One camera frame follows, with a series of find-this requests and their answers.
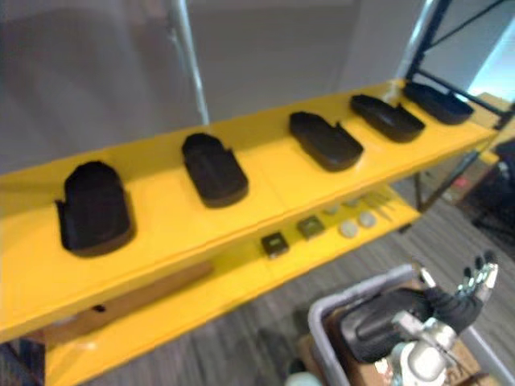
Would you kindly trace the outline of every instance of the shelf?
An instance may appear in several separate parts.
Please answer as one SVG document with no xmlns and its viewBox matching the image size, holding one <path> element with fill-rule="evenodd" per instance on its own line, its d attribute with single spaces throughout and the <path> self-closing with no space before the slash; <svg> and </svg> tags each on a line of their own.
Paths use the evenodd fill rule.
<svg viewBox="0 0 515 386">
<path fill-rule="evenodd" d="M 50 350 L 48 386 L 69 386 L 90 379 L 418 218 L 418 213 L 392 189 L 383 187 L 377 192 L 367 195 L 358 207 L 340 206 L 334 216 L 317 214 L 327 229 L 312 240 L 305 241 L 295 224 L 287 224 L 281 232 L 290 251 L 275 260 L 264 255 L 259 240 L 240 243 L 215 257 L 216 268 L 210 277 Z M 382 217 L 378 207 L 391 220 Z M 360 211 L 371 208 L 377 217 L 373 228 L 360 228 L 354 239 L 338 233 L 337 224 L 342 220 L 355 219 Z"/>
<path fill-rule="evenodd" d="M 413 142 L 397 144 L 349 111 L 351 95 L 380 97 L 392 94 L 395 84 L 323 96 L 0 176 L 0 342 L 149 284 L 309 211 L 424 169 L 493 135 L 471 122 L 443 125 L 406 102 L 426 129 Z M 364 145 L 361 160 L 338 173 L 320 168 L 288 134 L 289 114 L 299 110 L 341 120 Z M 207 209 L 196 194 L 180 147 L 187 135 L 202 130 L 232 147 L 249 177 L 249 195 L 240 203 Z M 138 230 L 123 248 L 81 259 L 60 245 L 54 200 L 62 198 L 64 180 L 77 165 L 96 159 L 122 177 Z"/>
</svg>

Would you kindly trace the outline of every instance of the robotic hand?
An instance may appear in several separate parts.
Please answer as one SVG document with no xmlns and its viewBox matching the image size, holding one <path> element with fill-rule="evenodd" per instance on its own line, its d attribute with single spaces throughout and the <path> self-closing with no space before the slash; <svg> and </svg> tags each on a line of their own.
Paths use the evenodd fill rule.
<svg viewBox="0 0 515 386">
<path fill-rule="evenodd" d="M 420 270 L 424 294 L 434 308 L 433 316 L 424 323 L 407 311 L 399 312 L 393 324 L 408 339 L 392 350 L 393 385 L 440 386 L 446 378 L 446 367 L 457 362 L 451 353 L 459 334 L 471 326 L 490 298 L 499 265 L 493 252 L 484 259 L 476 258 L 476 269 L 464 270 L 463 283 L 454 295 L 447 294 L 427 272 Z"/>
</svg>

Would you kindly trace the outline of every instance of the white wall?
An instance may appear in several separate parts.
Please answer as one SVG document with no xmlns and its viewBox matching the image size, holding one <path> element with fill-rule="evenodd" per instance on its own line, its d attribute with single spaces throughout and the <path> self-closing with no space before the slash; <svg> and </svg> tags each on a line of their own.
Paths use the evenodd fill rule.
<svg viewBox="0 0 515 386">
<path fill-rule="evenodd" d="M 200 123 L 175 0 L 4 0 L 0 173 Z M 190 0 L 212 120 L 390 79 L 422 0 Z"/>
<path fill-rule="evenodd" d="M 199 123 L 155 0 L 6 0 L 0 173 Z"/>
<path fill-rule="evenodd" d="M 423 1 L 190 2 L 213 120 L 391 79 Z"/>
<path fill-rule="evenodd" d="M 497 41 L 468 91 L 515 101 L 515 20 Z"/>
</svg>

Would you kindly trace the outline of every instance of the metal shelf frame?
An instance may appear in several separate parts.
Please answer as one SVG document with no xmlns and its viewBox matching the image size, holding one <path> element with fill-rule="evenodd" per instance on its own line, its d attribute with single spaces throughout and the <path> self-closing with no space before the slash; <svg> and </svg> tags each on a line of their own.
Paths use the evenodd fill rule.
<svg viewBox="0 0 515 386">
<path fill-rule="evenodd" d="M 495 130 L 501 131 L 513 118 L 513 115 L 515 114 L 515 103 L 512 103 L 509 109 L 506 111 L 500 110 L 497 107 L 490 105 L 488 102 L 481 100 L 477 96 L 473 96 L 467 91 L 454 86 L 452 83 L 447 82 L 441 77 L 436 76 L 428 72 L 427 70 L 424 70 L 423 68 L 421 68 L 421 66 L 426 55 L 428 54 L 428 51 L 431 48 L 443 43 L 445 40 L 449 39 L 451 36 L 461 31 L 469 24 L 475 22 L 478 18 L 481 18 L 482 16 L 486 15 L 487 13 L 497 8 L 502 3 L 507 2 L 508 0 L 496 0 L 489 6 L 486 6 L 477 14 L 473 15 L 471 18 L 468 18 L 460 25 L 447 32 L 444 36 L 435 40 L 436 32 L 439 30 L 440 24 L 442 23 L 443 18 L 447 13 L 447 10 L 449 9 L 449 6 L 452 4 L 452 1 L 453 0 L 439 0 L 436 4 L 435 11 L 431 16 L 431 20 L 427 24 L 424 36 L 421 39 L 418 49 L 415 52 L 415 55 L 411 61 L 411 65 L 409 66 L 408 71 L 406 73 L 406 81 L 412 81 L 414 76 L 420 75 L 429 80 L 432 80 L 436 84 L 443 86 L 448 90 L 449 93 L 459 94 L 460 96 L 467 98 L 472 103 L 475 103 L 483 107 L 484 109 L 487 109 L 491 113 L 497 115 L 499 119 L 497 120 L 493 128 Z M 465 154 L 461 162 L 456 166 L 456 168 L 442 181 L 440 186 L 436 188 L 435 191 L 433 191 L 425 200 L 422 198 L 420 174 L 417 173 L 414 176 L 417 210 L 421 213 L 428 211 L 431 208 L 431 206 L 442 196 L 442 194 L 455 182 L 455 180 L 457 180 L 463 174 L 463 172 L 465 172 L 465 170 L 471 164 L 473 164 L 475 160 L 478 159 L 480 153 L 486 150 L 490 143 L 491 142 L 488 142 L 481 150 L 472 150 L 469 153 Z"/>
</svg>

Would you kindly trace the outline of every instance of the gray carpet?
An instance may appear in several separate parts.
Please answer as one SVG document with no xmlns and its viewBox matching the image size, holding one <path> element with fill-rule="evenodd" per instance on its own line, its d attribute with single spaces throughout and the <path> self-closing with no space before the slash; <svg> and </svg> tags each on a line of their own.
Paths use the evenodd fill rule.
<svg viewBox="0 0 515 386">
<path fill-rule="evenodd" d="M 405 183 L 397 187 L 411 193 Z M 296 339 L 307 332 L 307 308 L 314 300 L 400 265 L 408 256 L 423 261 L 439 283 L 454 289 L 463 267 L 486 248 L 496 246 L 458 209 L 440 201 L 405 235 L 393 232 L 339 257 L 84 385 L 282 385 L 286 364 L 296 356 Z M 496 292 L 476 328 L 508 368 L 515 368 L 515 263 L 502 252 L 500 259 Z M 137 331 L 127 338 L 137 339 Z"/>
</svg>

